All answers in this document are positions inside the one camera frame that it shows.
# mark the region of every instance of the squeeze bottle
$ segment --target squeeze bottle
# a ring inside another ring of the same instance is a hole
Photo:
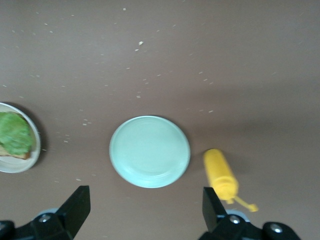
[[[208,182],[220,200],[226,201],[227,204],[233,204],[235,200],[250,212],[258,211],[255,204],[248,204],[237,196],[239,183],[220,150],[207,150],[203,155],[203,161]]]

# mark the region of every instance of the bread slice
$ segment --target bread slice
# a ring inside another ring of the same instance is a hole
[[[2,156],[2,157],[14,157],[14,158],[17,158],[17,159],[27,160],[28,158],[30,158],[30,152],[27,152],[27,153],[22,154],[22,155],[10,154],[10,153],[7,152],[7,150],[5,150],[0,145],[0,156]]]

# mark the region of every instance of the plate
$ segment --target plate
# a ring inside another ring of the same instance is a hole
[[[26,160],[12,156],[0,156],[0,171],[5,173],[21,173],[30,169],[38,160],[41,151],[40,135],[33,121],[21,110],[6,103],[0,102],[0,112],[14,112],[20,114],[29,124],[33,144],[30,157]]]
[[[139,116],[118,127],[109,146],[117,173],[142,188],[172,184],[186,171],[189,142],[182,130],[158,116]]]

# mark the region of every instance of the light green plate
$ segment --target light green plate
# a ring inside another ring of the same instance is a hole
[[[172,184],[186,171],[190,146],[185,134],[158,116],[132,118],[114,132],[110,159],[117,173],[143,188]]]

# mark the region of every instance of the screw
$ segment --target screw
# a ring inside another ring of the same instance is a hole
[[[230,216],[230,221],[233,222],[234,224],[239,224],[240,219],[236,215],[231,215]]]
[[[47,214],[43,214],[42,217],[39,218],[39,222],[40,223],[45,223],[46,221],[48,221],[51,217]]]
[[[272,223],[270,225],[270,228],[272,231],[276,232],[277,234],[282,233],[282,228],[278,224]]]

